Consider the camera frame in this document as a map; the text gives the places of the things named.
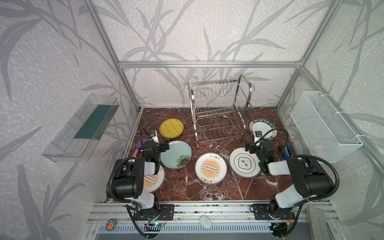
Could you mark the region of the white plate green text rim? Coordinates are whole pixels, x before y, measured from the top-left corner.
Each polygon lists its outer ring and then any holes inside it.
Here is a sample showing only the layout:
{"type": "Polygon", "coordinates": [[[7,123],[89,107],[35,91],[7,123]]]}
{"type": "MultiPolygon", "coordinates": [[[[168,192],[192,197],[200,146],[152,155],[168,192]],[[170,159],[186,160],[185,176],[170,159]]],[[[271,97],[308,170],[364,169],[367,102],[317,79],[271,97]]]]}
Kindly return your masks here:
{"type": "Polygon", "coordinates": [[[255,132],[257,131],[262,132],[262,135],[264,135],[266,132],[272,129],[274,130],[269,132],[264,140],[271,141],[276,138],[278,134],[276,125],[273,122],[263,118],[253,119],[249,122],[249,130],[253,136],[255,136],[255,132]]]}

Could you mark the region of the white plate black quatrefoil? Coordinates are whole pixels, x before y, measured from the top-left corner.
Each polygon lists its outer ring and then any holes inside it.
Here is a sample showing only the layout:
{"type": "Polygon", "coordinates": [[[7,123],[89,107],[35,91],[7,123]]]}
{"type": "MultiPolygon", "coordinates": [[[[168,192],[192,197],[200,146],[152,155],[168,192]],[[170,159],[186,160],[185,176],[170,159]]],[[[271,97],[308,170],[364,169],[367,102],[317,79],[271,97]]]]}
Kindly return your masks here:
{"type": "Polygon", "coordinates": [[[251,179],[261,173],[260,161],[256,154],[250,154],[245,148],[233,150],[229,162],[232,171],[242,178],[251,179]]]}

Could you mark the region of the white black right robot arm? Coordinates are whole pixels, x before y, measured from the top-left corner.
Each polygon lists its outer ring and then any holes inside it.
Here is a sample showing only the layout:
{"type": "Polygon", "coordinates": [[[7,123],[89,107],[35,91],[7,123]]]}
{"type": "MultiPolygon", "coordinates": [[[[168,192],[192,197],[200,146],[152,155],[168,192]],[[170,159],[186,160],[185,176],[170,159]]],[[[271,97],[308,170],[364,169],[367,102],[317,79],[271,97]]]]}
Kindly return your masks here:
{"type": "Polygon", "coordinates": [[[293,184],[281,193],[270,198],[264,207],[274,219],[281,218],[305,203],[326,199],[332,196],[340,186],[337,170],[326,160],[312,155],[283,157],[279,161],[270,160],[275,154],[274,145],[245,143],[245,150],[259,160],[263,173],[279,176],[291,176],[293,184]]]}

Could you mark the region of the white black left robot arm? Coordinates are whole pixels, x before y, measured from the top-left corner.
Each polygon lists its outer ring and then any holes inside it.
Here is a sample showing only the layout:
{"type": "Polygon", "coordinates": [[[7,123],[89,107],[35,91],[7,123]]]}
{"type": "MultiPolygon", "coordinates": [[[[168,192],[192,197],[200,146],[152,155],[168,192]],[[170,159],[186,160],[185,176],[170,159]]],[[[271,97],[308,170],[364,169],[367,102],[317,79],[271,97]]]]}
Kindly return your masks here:
{"type": "Polygon", "coordinates": [[[165,181],[160,154],[169,149],[168,139],[163,143],[140,140],[132,157],[116,161],[107,183],[107,197],[128,204],[130,211],[146,215],[160,213],[159,200],[153,192],[165,181]]]}

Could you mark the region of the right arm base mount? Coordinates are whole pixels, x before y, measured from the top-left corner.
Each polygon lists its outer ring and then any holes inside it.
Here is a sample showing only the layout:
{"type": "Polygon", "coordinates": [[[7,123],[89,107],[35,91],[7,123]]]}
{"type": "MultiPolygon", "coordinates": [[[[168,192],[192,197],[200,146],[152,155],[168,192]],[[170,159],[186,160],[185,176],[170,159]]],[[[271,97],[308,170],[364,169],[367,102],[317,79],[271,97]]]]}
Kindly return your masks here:
{"type": "Polygon", "coordinates": [[[282,209],[278,205],[269,204],[253,204],[249,207],[254,214],[255,220],[295,220],[296,216],[292,208],[282,209]]]}

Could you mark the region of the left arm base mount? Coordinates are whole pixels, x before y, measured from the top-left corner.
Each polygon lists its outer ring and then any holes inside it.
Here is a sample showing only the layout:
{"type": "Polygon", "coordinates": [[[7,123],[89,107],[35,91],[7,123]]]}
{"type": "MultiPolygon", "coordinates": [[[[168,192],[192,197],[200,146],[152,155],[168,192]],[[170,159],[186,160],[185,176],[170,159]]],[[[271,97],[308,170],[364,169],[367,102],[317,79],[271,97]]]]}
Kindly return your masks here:
{"type": "Polygon", "coordinates": [[[173,220],[174,213],[175,205],[159,204],[150,209],[135,211],[133,218],[135,221],[145,221],[151,219],[171,221],[173,220]]]}

